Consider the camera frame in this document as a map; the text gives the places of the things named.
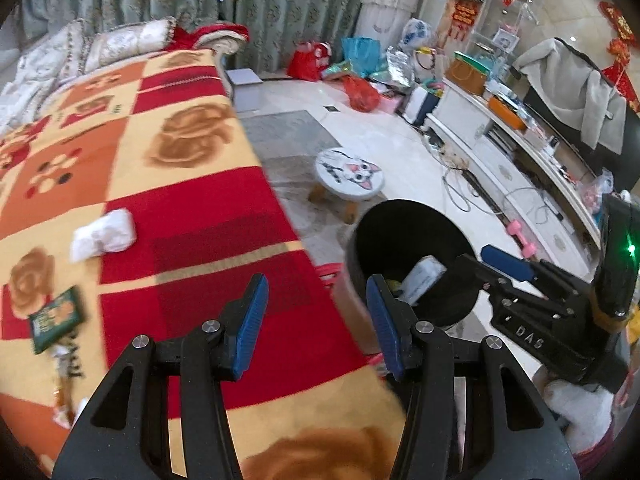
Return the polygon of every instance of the white round stool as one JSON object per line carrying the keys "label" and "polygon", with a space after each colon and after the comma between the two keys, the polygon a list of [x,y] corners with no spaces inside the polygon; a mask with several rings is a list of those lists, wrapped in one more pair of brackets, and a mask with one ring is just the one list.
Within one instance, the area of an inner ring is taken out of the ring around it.
{"label": "white round stool", "polygon": [[318,183],[309,193],[309,201],[321,200],[325,189],[346,200],[342,218],[347,224],[355,222],[358,202],[375,197],[385,184],[385,177],[378,166],[344,148],[320,152],[314,169]]}

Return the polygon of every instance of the red and yellow blanket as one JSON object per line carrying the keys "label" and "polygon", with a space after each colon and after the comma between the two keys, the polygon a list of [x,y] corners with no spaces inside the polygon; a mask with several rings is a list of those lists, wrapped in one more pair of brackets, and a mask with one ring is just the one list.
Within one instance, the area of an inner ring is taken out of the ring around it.
{"label": "red and yellow blanket", "polygon": [[[245,475],[286,468],[296,447],[312,448],[308,463],[334,468],[332,478],[388,470],[402,410],[365,366],[268,186],[211,51],[162,53],[76,83],[2,140],[0,178],[0,414],[45,466],[67,431],[52,421],[54,361],[33,354],[28,314],[79,287],[77,406],[135,336],[184,335],[263,272],[270,300],[251,367],[223,389]],[[70,263],[74,230],[117,208],[132,213],[135,244]],[[184,474],[175,384],[170,393]]]}

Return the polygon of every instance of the red plastic bag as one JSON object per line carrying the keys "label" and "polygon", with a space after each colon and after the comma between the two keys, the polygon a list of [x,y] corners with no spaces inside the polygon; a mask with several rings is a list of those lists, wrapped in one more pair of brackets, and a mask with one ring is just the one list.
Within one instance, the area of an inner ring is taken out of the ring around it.
{"label": "red plastic bag", "polygon": [[287,75],[304,81],[320,81],[322,70],[329,66],[331,46],[328,43],[300,43],[293,53]]}
{"label": "red plastic bag", "polygon": [[380,104],[380,94],[363,78],[348,75],[342,78],[349,106],[359,112],[370,112]]}

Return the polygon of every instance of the stool leg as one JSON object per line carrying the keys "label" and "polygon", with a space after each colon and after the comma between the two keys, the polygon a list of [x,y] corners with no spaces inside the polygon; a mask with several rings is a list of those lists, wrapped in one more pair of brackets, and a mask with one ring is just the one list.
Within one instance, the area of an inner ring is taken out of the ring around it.
{"label": "stool leg", "polygon": [[347,202],[347,206],[344,208],[344,223],[353,224],[358,217],[358,203]]}
{"label": "stool leg", "polygon": [[324,198],[324,186],[322,184],[315,184],[311,192],[309,192],[309,202],[320,202]]}

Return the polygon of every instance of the metal bolt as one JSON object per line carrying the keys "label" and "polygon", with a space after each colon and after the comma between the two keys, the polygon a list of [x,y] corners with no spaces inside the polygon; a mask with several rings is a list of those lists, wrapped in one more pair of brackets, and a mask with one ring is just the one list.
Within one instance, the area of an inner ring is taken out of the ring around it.
{"label": "metal bolt", "polygon": [[415,329],[421,334],[430,334],[433,332],[433,325],[428,321],[418,321],[415,324]]}
{"label": "metal bolt", "polygon": [[220,330],[220,322],[217,319],[209,319],[202,324],[202,330],[211,334]]}
{"label": "metal bolt", "polygon": [[144,348],[146,345],[149,344],[149,336],[137,335],[135,336],[135,338],[133,338],[133,341],[131,344],[133,345],[133,348]]}
{"label": "metal bolt", "polygon": [[486,345],[494,350],[499,350],[502,348],[502,339],[497,335],[491,335],[486,339]]}

